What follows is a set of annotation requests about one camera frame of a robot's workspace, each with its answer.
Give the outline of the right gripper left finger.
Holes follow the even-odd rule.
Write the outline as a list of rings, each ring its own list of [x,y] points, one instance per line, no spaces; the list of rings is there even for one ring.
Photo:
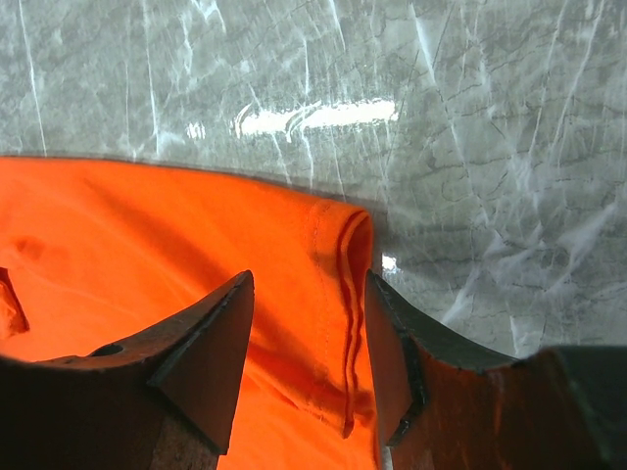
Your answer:
[[[213,469],[227,453],[254,313],[243,271],[87,356],[1,360],[5,469]]]

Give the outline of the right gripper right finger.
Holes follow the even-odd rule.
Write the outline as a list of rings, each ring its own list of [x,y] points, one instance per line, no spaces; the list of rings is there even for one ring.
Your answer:
[[[516,359],[365,279],[366,338],[387,469],[622,469],[626,351],[554,346]]]

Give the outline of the orange t-shirt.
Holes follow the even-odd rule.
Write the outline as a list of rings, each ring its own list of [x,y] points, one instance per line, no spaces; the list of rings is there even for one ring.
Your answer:
[[[357,206],[226,174],[96,160],[1,161],[1,352],[84,355],[255,283],[222,469],[381,465]]]

